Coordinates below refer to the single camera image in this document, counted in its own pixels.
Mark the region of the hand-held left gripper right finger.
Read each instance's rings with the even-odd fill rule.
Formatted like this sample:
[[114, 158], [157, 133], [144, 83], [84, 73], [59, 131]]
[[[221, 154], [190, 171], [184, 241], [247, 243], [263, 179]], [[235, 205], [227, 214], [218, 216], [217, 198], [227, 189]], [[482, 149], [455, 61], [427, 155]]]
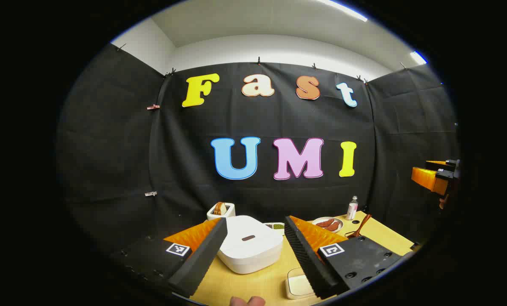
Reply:
[[407, 259], [364, 235], [347, 238], [294, 216], [285, 217], [285, 235], [322, 300], [366, 286]]

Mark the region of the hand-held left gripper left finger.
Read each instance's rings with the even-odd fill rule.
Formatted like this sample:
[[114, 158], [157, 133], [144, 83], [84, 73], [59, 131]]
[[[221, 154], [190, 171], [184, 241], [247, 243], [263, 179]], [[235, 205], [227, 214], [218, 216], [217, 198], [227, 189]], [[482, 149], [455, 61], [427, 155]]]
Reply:
[[111, 261], [139, 283], [166, 296], [194, 295], [228, 235], [216, 218], [166, 236], [151, 235], [111, 254]]

